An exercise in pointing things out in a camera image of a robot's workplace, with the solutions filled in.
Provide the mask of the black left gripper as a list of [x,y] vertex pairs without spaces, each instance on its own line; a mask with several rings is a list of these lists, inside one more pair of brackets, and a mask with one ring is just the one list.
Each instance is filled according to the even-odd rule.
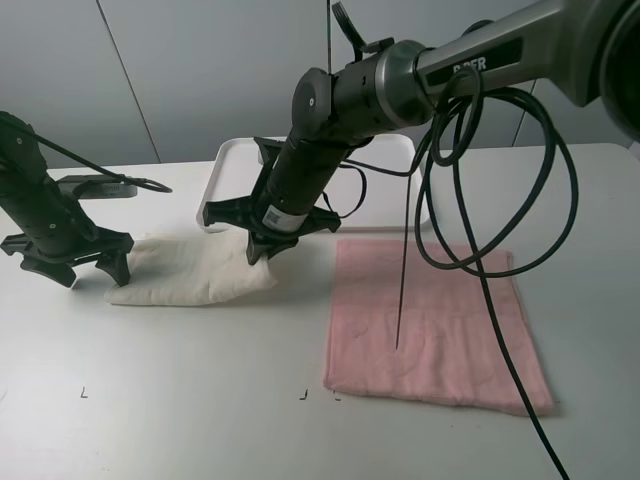
[[20,264],[22,270],[70,288],[76,274],[64,263],[98,256],[97,269],[117,286],[129,283],[127,254],[133,247],[132,237],[95,225],[71,196],[49,190],[3,194],[1,208],[21,230],[7,236],[1,249],[8,255],[27,256]]

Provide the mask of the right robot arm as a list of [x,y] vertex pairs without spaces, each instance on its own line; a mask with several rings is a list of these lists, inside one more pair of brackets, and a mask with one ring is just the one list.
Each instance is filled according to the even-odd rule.
[[337,230],[339,216],[316,203],[339,166],[379,134],[426,123],[440,130],[456,98],[546,79],[576,106],[601,99],[628,136],[639,134],[635,1],[540,1],[476,23],[438,48],[389,38],[366,43],[342,5],[333,12],[354,60],[333,74],[308,70],[293,95],[287,138],[258,140],[263,167],[251,194],[202,209],[205,225],[248,232],[250,263],[302,236]]

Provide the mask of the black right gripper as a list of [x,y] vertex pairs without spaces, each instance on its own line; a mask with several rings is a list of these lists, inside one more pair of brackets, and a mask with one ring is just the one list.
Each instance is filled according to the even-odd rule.
[[296,138],[254,142],[263,165],[251,194],[207,202],[202,209],[205,226],[225,223],[250,231],[250,265],[296,247],[301,236],[341,226],[336,213],[315,206],[342,162],[340,146]]

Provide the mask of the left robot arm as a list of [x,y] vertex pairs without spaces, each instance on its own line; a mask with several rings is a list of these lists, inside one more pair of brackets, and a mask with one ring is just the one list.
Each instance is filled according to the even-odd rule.
[[129,283],[132,237],[97,226],[78,199],[49,176],[33,128],[6,112],[1,114],[1,208],[21,230],[6,237],[1,249],[20,254],[23,270],[69,288],[76,280],[74,268],[93,262],[117,285]]

